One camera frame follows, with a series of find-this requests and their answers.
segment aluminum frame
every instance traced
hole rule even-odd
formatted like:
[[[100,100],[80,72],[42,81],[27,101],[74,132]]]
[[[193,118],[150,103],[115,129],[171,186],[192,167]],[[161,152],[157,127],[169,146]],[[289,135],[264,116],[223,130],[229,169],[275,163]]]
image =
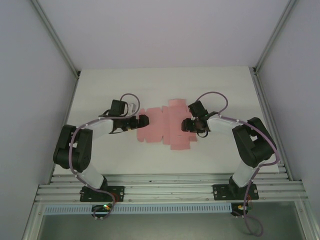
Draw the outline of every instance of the aluminum frame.
[[[253,68],[250,68],[254,87],[266,120],[267,128],[275,140],[282,163],[279,173],[259,173],[254,183],[259,199],[253,202],[294,202],[301,228],[307,240],[320,239],[317,221],[308,202],[308,196],[301,181],[292,180],[287,158],[270,111],[263,86]],[[234,203],[236,201],[215,201],[213,184],[227,184],[229,174],[145,174],[106,175],[110,185],[125,186],[124,202],[117,204],[208,204]],[[48,205],[87,205],[79,202],[82,184],[73,175],[53,175],[49,184],[40,185],[23,235],[23,240],[37,239],[41,232],[44,211]]]
[[[255,65],[255,70],[259,72],[259,70],[262,68],[263,64],[265,63],[266,58],[268,57],[270,51],[272,50],[272,47],[274,46],[274,43],[277,41],[280,33],[282,32],[283,28],[285,27],[288,19],[290,18],[291,13],[295,9],[296,5],[298,4],[299,0],[289,0],[286,4],[278,22],[276,23],[276,26],[266,44],[264,47],[261,56],[259,57],[258,62]]]
[[[65,46],[61,42],[61,39],[59,38],[56,30],[52,26],[47,14],[45,13],[44,9],[42,8],[41,4],[38,0],[29,0],[31,3],[31,6],[33,7],[35,13],[40,18],[41,22],[43,23],[44,27],[46,28],[49,36],[51,37],[53,43],[56,45],[58,51],[60,52],[61,56],[63,57],[65,63],[68,65],[69,69],[73,73],[74,77],[76,79],[79,79],[78,70],[75,67],[75,64],[71,60],[71,57],[69,56]]]

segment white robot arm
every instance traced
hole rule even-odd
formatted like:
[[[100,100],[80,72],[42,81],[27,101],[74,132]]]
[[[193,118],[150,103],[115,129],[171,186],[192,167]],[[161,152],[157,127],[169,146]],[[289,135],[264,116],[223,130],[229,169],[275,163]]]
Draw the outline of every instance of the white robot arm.
[[[197,133],[198,135],[206,133],[204,137],[210,132],[233,135],[242,161],[229,179],[227,188],[230,195],[232,195],[229,200],[241,199],[244,195],[245,187],[252,180],[257,168],[274,154],[272,147],[256,131],[241,124],[239,121],[228,120],[221,117],[217,112],[208,113],[199,100],[188,107],[193,119],[187,118],[183,120],[182,131]],[[246,122],[261,131],[275,145],[259,118],[253,117]]]
[[[127,112],[124,115],[125,105],[127,106]],[[117,134],[129,129],[147,126],[149,124],[149,118],[146,115],[139,115],[137,118],[133,115],[137,111],[133,103],[127,104],[121,100],[113,100],[110,110],[100,115],[95,123],[89,124],[86,128],[80,129],[77,132],[75,143],[72,145],[71,163],[76,177],[85,184],[80,192],[81,202],[108,202],[109,196],[107,194],[100,194],[95,191],[109,191],[110,186],[108,186],[107,179],[91,164],[92,142],[105,134]],[[77,127],[72,125],[64,125],[62,127],[53,154],[54,163],[64,169],[70,168],[70,143],[76,129]]]

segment white tabletop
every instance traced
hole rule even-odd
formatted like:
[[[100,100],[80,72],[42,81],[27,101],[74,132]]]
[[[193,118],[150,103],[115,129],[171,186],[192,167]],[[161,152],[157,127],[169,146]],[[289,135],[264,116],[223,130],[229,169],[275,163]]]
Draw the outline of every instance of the white tabletop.
[[[141,108],[147,109],[168,106],[170,99],[186,99],[189,105],[208,91],[227,96],[229,107],[224,116],[263,120],[248,67],[179,67],[83,70],[67,123],[79,126],[96,119],[124,93],[136,94]],[[123,100],[136,103],[131,96]],[[209,112],[219,111],[225,104],[221,96],[213,94],[201,101]],[[232,133],[213,132],[191,142],[190,150],[180,151],[170,150],[170,145],[162,142],[139,142],[136,130],[106,134],[93,141],[91,155],[91,162],[102,174],[223,174],[233,173],[240,161]],[[267,166],[260,172],[277,173],[279,169]],[[56,166],[54,174],[70,171]]]

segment black mounting plate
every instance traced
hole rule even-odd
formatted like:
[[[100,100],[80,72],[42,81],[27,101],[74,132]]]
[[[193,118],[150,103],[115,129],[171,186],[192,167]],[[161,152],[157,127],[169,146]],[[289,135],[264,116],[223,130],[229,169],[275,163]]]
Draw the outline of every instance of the black mounting plate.
[[[104,191],[114,194],[116,202],[123,202],[125,196],[125,186],[107,186]],[[106,193],[96,192],[86,186],[80,191],[80,202],[112,202],[112,197]]]
[[[214,200],[244,200],[247,186],[240,188],[238,194],[234,196],[229,189],[229,184],[215,184],[212,185]],[[250,195],[252,200],[258,200],[259,194],[257,185],[251,184],[248,195]]]

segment gray wall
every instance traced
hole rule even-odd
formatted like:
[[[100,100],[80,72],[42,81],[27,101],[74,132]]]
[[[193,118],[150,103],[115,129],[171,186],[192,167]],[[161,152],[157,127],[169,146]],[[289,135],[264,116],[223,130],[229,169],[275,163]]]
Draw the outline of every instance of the gray wall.
[[[75,79],[27,0],[0,1],[0,238],[21,239]]]
[[[320,220],[320,1],[300,0],[260,78],[294,178]]]
[[[39,0],[79,69],[254,66],[288,0]]]

